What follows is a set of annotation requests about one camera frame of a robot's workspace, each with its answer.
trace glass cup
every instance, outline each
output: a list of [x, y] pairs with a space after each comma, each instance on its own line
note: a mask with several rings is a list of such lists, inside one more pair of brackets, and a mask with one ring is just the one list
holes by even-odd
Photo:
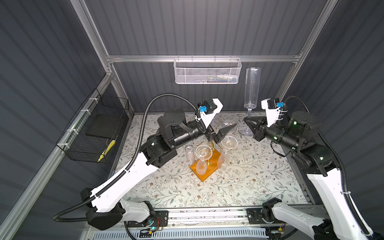
[[217, 167], [225, 170], [229, 163], [228, 151], [237, 147], [237, 139], [233, 136], [225, 136], [221, 141], [223, 152], [217, 160]]
[[[233, 125], [233, 124], [235, 124], [235, 123], [236, 123], [236, 122], [233, 121], [233, 120], [225, 120], [225, 121], [223, 122], [222, 126], [223, 126], [223, 127], [228, 127], [228, 126]], [[234, 127], [234, 128], [232, 128], [231, 131], [228, 132], [228, 134], [229, 134], [229, 133], [234, 133], [234, 132], [236, 132], [236, 129], [237, 129], [237, 126]]]
[[203, 175], [207, 171], [208, 167], [206, 160], [212, 157], [212, 148], [210, 148], [210, 146], [208, 145], [200, 145], [196, 147], [195, 153], [197, 158], [199, 159], [196, 164], [196, 172], [199, 175]]

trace red wire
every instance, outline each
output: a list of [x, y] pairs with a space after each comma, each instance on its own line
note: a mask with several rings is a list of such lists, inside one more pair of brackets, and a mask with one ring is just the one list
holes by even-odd
[[159, 225], [160, 225], [160, 220], [159, 220], [159, 218], [157, 217], [157, 228], [156, 228], [156, 231], [159, 229]]
[[161, 218], [160, 220], [161, 220], [161, 222], [162, 222], [162, 224], [163, 224], [163, 227], [164, 227], [164, 222], [163, 222], [163, 219]]

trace corrugated wall panel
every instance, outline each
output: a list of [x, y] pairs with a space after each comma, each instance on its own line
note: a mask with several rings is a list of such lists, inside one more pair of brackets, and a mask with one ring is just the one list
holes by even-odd
[[325, 0], [86, 3], [110, 55], [293, 55]]
[[[0, 36], [1, 223], [105, 71], [69, 0], [0, 1]], [[14, 239], [53, 232], [55, 238], [78, 238], [80, 225], [51, 218], [80, 201], [81, 188], [107, 177], [108, 165], [88, 165], [64, 159], [36, 203], [44, 207], [34, 206], [20, 228], [28, 234]]]
[[[383, 29], [383, 1], [339, 1], [288, 92], [322, 120], [324, 136], [345, 164], [356, 205], [379, 233], [384, 233]], [[301, 109], [294, 100], [288, 104]]]
[[[245, 69], [262, 68], [259, 99], [274, 97], [292, 63], [243, 63], [238, 84], [184, 85], [175, 83], [172, 63], [114, 63], [135, 112], [144, 112], [149, 101], [165, 92], [181, 94], [192, 103], [208, 98], [219, 98], [223, 111], [241, 111], [244, 108]], [[176, 98], [161, 98], [151, 112], [164, 112], [172, 108], [191, 111], [189, 105]]]

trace wire mesh basket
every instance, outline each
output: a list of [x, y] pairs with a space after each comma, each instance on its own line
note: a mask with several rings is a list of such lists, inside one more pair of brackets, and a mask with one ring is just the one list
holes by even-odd
[[128, 99], [98, 95], [88, 109], [81, 110], [78, 123], [72, 129], [68, 125], [62, 133], [70, 131], [66, 142], [56, 145], [71, 160], [108, 163], [117, 154], [119, 136], [129, 120], [128, 110]]
[[239, 58], [189, 61], [175, 58], [173, 66], [177, 84], [236, 84], [242, 65]]

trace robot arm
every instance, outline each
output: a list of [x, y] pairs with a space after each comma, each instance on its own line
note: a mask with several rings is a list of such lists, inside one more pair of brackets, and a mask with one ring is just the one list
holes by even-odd
[[[287, 222], [312, 239], [320, 235], [327, 239], [332, 239], [330, 238], [332, 235], [340, 240], [367, 239], [367, 235], [361, 231], [344, 199], [344, 194], [349, 193], [342, 191], [338, 161], [328, 147], [315, 142], [321, 123], [314, 115], [297, 111], [293, 113], [287, 127], [280, 127], [276, 124], [276, 120], [280, 120], [277, 113], [280, 109], [277, 105], [279, 100], [266, 99], [263, 102], [266, 117], [244, 118], [254, 134], [253, 138], [261, 141], [266, 137], [290, 149], [292, 158], [306, 172], [318, 191], [331, 219], [330, 221], [312, 217], [274, 198], [263, 204], [263, 218], [266, 222], [273, 222], [275, 219]], [[361, 221], [372, 235], [372, 229], [363, 220], [352, 198], [351, 201]]]
[[[175, 157], [177, 148], [203, 135], [208, 141], [214, 140], [218, 143], [235, 127], [235, 125], [225, 127], [216, 133], [209, 125], [223, 107], [219, 99], [205, 100], [198, 106], [201, 119], [196, 117], [190, 122], [186, 122], [185, 113], [181, 109], [166, 111], [157, 120], [159, 129], [156, 134], [149, 136], [140, 147], [140, 153], [128, 171], [126, 168], [129, 163], [99, 187], [85, 189], [82, 192], [83, 201], [95, 197], [90, 204], [91, 209], [86, 213], [86, 219], [90, 225], [105, 230], [121, 220], [140, 222], [144, 226], [152, 223], [155, 214], [148, 201], [134, 203], [121, 198], [143, 178]], [[202, 132], [198, 126], [200, 120], [205, 125], [206, 132]], [[97, 197], [96, 194], [113, 181], [116, 182]]]

